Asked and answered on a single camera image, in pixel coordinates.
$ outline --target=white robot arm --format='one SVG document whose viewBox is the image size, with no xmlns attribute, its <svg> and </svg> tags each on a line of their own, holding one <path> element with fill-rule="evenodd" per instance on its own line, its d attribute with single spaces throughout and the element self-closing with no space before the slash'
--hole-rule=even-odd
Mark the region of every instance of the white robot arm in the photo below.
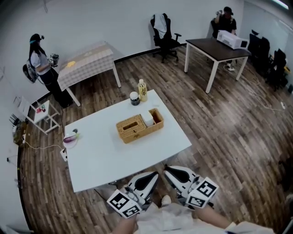
<svg viewBox="0 0 293 234">
<path fill-rule="evenodd" d="M 164 175 L 170 185 L 177 190 L 178 201 L 190 209 L 194 207 L 204 208 L 218 190 L 209 178 L 197 175 L 191 169 L 182 166 L 167 166 Z"/>
<path fill-rule="evenodd" d="M 130 218 L 142 210 L 147 210 L 158 178 L 157 172 L 136 175 L 128 185 L 116 190 L 107 203 L 124 218 Z"/>
</svg>

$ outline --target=white cloth on chair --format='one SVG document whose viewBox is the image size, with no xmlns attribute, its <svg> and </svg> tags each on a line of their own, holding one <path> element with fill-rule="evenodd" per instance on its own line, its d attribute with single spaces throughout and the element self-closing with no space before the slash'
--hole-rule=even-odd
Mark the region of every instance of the white cloth on chair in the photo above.
<svg viewBox="0 0 293 234">
<path fill-rule="evenodd" d="M 155 14 L 154 28 L 158 30 L 160 38 L 163 39 L 167 32 L 167 24 L 163 14 Z"/>
</svg>

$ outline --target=small bowl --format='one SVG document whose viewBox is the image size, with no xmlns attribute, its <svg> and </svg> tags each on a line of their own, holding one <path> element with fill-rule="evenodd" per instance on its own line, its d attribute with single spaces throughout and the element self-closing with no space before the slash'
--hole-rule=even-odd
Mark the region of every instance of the small bowl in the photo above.
<svg viewBox="0 0 293 234">
<path fill-rule="evenodd" d="M 67 133 L 63 139 L 65 139 L 65 138 L 67 138 L 67 137 L 72 137 L 72 136 L 75 136 L 75 135 L 76 135 L 75 132 L 70 132 L 70 133 Z M 71 148 L 73 148 L 73 147 L 76 145 L 76 143 L 77 143 L 77 139 L 76 139 L 75 141 L 70 142 L 70 143 L 65 143 L 65 142 L 63 142 L 63 145 L 64 145 L 67 149 L 71 149 Z"/>
</svg>

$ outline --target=black cap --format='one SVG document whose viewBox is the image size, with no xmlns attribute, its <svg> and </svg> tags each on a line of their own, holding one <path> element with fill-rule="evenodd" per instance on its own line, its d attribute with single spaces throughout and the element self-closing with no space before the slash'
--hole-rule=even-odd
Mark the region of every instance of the black cap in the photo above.
<svg viewBox="0 0 293 234">
<path fill-rule="evenodd" d="M 31 37 L 31 39 L 30 39 L 30 41 L 37 41 L 37 42 L 39 42 L 39 41 L 41 41 L 41 37 L 40 37 L 39 34 L 33 34 L 32 37 Z"/>
<path fill-rule="evenodd" d="M 226 13 L 232 15 L 232 16 L 234 15 L 233 12 L 232 12 L 232 9 L 231 9 L 230 7 L 228 7 L 228 6 L 226 6 L 226 7 L 224 8 L 224 12 L 226 12 Z"/>
</svg>

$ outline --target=black pants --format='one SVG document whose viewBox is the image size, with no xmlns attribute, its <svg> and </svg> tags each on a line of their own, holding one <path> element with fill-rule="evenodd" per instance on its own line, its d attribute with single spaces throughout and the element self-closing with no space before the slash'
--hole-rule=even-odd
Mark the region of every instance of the black pants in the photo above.
<svg viewBox="0 0 293 234">
<path fill-rule="evenodd" d="M 70 97 L 67 90 L 63 92 L 61 91 L 57 82 L 58 73 L 53 68 L 51 68 L 51 70 L 44 75 L 40 75 L 40 77 L 43 83 L 46 85 L 47 90 L 53 94 L 55 100 L 59 102 L 63 108 L 68 107 L 68 104 L 72 103 L 72 98 Z"/>
</svg>

